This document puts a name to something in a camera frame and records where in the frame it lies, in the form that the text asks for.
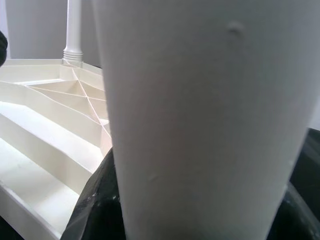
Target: white staircase model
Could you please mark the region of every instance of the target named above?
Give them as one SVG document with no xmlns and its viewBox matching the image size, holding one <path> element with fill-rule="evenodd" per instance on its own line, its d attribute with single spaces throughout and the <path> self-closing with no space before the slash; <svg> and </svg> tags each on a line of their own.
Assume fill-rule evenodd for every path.
<svg viewBox="0 0 320 240">
<path fill-rule="evenodd" d="M 63 59 L 0 67 L 0 216 L 25 240 L 58 240 L 112 146 L 102 71 L 82 62 L 81 1 Z"/>
</svg>

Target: gray wall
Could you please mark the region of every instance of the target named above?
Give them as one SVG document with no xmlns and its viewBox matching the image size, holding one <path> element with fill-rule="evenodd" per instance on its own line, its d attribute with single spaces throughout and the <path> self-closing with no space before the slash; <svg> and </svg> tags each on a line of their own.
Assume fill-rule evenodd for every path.
<svg viewBox="0 0 320 240">
<path fill-rule="evenodd" d="M 11 58 L 63 57 L 66 45 L 67 0 L 6 0 L 5 3 Z M 82 0 L 81 45 L 83 60 L 100 66 L 90 0 Z"/>
</svg>

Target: white cylinder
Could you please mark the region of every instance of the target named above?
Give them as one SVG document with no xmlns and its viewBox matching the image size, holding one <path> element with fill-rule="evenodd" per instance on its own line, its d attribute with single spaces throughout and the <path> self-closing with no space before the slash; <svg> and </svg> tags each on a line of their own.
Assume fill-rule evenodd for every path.
<svg viewBox="0 0 320 240">
<path fill-rule="evenodd" d="M 127 239 L 265 239 L 320 90 L 320 1 L 93 2 Z"/>
<path fill-rule="evenodd" d="M 81 51 L 81 2 L 68 0 L 66 20 L 66 44 L 63 59 L 72 62 L 82 62 Z"/>
</svg>

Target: white pillar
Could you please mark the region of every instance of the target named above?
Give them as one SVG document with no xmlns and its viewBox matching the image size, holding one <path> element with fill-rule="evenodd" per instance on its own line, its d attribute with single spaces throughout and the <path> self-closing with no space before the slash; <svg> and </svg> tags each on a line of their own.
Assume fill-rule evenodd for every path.
<svg viewBox="0 0 320 240">
<path fill-rule="evenodd" d="M 82 0 L 68 0 L 66 44 L 63 50 L 63 60 L 68 62 L 82 62 L 81 6 Z"/>
<path fill-rule="evenodd" d="M 320 1 L 94 0 L 128 240 L 263 240 L 320 89 Z"/>
</svg>

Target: white cylindrical object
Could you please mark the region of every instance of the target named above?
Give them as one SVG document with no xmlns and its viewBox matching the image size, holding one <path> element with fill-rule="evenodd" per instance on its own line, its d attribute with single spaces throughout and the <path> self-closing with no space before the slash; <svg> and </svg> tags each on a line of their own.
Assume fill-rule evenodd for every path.
<svg viewBox="0 0 320 240">
<path fill-rule="evenodd" d="M 66 44 L 63 59 L 82 62 L 81 51 L 81 0 L 68 0 L 66 20 Z"/>
<path fill-rule="evenodd" d="M 320 1 L 93 2 L 127 239 L 265 239 L 320 90 Z"/>
</svg>

